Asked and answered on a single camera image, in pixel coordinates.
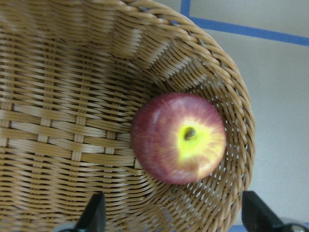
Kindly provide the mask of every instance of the basket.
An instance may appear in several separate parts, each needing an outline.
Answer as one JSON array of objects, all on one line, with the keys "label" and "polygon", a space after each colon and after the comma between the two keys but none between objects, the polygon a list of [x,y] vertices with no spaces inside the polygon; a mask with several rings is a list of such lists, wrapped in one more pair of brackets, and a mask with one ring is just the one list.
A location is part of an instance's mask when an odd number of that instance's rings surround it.
[{"label": "basket", "polygon": [[[143,171],[135,112],[190,92],[220,112],[225,156],[188,185]],[[104,192],[109,232],[225,232],[252,178],[254,119],[233,60],[150,0],[0,0],[0,231],[76,221]]]}]

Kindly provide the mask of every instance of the plastic apple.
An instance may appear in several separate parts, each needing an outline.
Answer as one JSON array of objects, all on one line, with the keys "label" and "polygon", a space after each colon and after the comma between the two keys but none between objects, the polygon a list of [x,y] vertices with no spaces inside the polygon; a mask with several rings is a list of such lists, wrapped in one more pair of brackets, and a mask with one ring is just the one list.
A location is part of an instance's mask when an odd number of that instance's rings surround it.
[{"label": "plastic apple", "polygon": [[225,127],[206,99],[167,93],[133,117],[133,152],[143,169],[170,184],[198,181],[214,171],[225,151]]}]

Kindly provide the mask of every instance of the apple stem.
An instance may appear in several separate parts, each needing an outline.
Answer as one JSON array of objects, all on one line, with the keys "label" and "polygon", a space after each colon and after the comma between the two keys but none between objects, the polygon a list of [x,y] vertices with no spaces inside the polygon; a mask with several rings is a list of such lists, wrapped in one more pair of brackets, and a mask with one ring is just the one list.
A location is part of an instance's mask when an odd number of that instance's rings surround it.
[{"label": "apple stem", "polygon": [[186,132],[184,134],[184,139],[189,140],[194,135],[195,135],[195,129],[193,129],[192,127],[189,127],[189,128],[186,129]]}]

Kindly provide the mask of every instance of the apple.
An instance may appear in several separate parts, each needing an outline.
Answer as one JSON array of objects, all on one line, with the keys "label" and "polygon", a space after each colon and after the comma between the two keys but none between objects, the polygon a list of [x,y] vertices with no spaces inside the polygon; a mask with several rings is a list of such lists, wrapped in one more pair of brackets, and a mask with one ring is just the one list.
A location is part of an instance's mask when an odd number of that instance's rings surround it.
[{"label": "apple", "polygon": [[206,99],[166,93],[147,102],[133,117],[133,152],[152,177],[170,184],[196,182],[223,158],[225,127]]}]

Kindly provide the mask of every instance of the black object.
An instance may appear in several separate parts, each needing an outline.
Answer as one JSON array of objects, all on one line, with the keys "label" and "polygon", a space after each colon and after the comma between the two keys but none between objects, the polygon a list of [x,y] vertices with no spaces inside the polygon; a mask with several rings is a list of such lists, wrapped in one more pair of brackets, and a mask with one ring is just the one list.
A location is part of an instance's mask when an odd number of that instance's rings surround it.
[{"label": "black object", "polygon": [[92,195],[75,227],[60,232],[103,232],[105,225],[105,197],[103,193],[98,193]]},{"label": "black object", "polygon": [[248,232],[309,232],[297,223],[284,224],[254,191],[242,193],[241,219]]}]

